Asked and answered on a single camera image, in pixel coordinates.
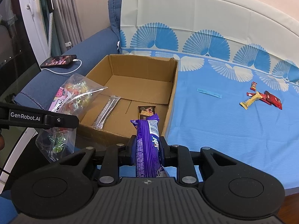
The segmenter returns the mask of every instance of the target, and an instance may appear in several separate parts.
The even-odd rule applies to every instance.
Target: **white door frame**
[[[38,64],[48,55],[47,36],[39,0],[19,0],[27,35]]]

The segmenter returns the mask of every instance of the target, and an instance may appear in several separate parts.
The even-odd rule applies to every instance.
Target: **blue wrapper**
[[[137,129],[136,177],[168,177],[162,167],[159,155],[159,117],[157,114],[147,120],[131,120]]]

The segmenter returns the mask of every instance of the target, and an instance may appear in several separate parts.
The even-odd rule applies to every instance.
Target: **wrapped candy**
[[[266,99],[270,103],[272,103],[274,106],[276,106],[277,108],[282,110],[282,103],[278,97],[274,96],[273,94],[269,93],[268,91],[265,91],[265,94],[266,94]]]
[[[255,95],[255,93],[247,93],[247,96],[250,96],[250,97],[252,97],[252,96],[254,96],[254,95]],[[272,104],[266,99],[266,95],[265,95],[265,94],[260,93],[260,95],[262,96],[262,98],[260,99],[261,101],[265,102],[265,103],[268,104],[268,105],[272,105]]]
[[[77,84],[68,83],[66,90],[71,93],[71,97],[70,100],[65,103],[65,114],[72,114],[72,112],[82,110],[89,104],[92,98],[92,93],[89,92],[86,81],[81,81]]]
[[[259,94],[259,92],[257,91],[255,93],[255,95],[253,97],[251,97],[250,99],[248,99],[245,102],[241,102],[240,105],[244,108],[244,109],[248,109],[248,107],[256,100],[258,99],[262,99],[263,97]]]
[[[256,89],[257,89],[257,83],[256,83],[256,82],[252,82],[252,83],[251,83],[250,90],[255,91]]]
[[[51,155],[60,153],[64,149],[64,146],[67,142],[65,138],[65,133],[55,132],[55,135],[49,135],[48,138],[54,146]]]

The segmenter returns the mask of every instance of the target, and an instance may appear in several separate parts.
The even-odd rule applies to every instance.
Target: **wooden floor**
[[[285,224],[299,224],[299,194],[293,194],[285,198],[278,217]]]

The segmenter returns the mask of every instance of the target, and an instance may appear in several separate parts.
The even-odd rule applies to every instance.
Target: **candy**
[[[255,91],[256,89],[257,89],[257,83],[256,83],[256,82],[252,82],[252,83],[251,83],[250,90]]]
[[[66,90],[71,93],[71,100],[66,101],[64,114],[72,114],[74,111],[83,109],[89,104],[92,97],[86,81],[81,81],[76,84],[66,84]]]
[[[282,110],[282,103],[278,97],[274,96],[273,94],[269,93],[268,91],[265,91],[265,94],[266,94],[267,101],[269,101],[274,106],[276,106],[277,108]]]
[[[131,120],[137,127],[136,177],[168,177],[160,163],[158,121],[157,114],[147,120]]]
[[[52,153],[61,152],[66,145],[66,132],[53,132],[53,134],[49,135],[48,138],[53,145]]]
[[[254,95],[255,95],[255,93],[247,93],[247,96],[250,96],[250,97],[252,97],[252,96],[254,96]],[[260,93],[260,95],[263,97],[262,99],[260,99],[261,101],[265,102],[265,103],[268,104],[268,105],[272,105],[272,104],[266,99],[266,95],[265,95],[265,94]]]
[[[256,100],[258,99],[262,99],[263,97],[259,94],[259,92],[257,91],[256,94],[251,97],[250,99],[248,99],[246,102],[241,102],[240,105],[242,107],[244,107],[244,109],[248,109],[248,107]]]
[[[139,119],[147,119],[149,116],[155,114],[156,106],[138,106],[139,108]]]

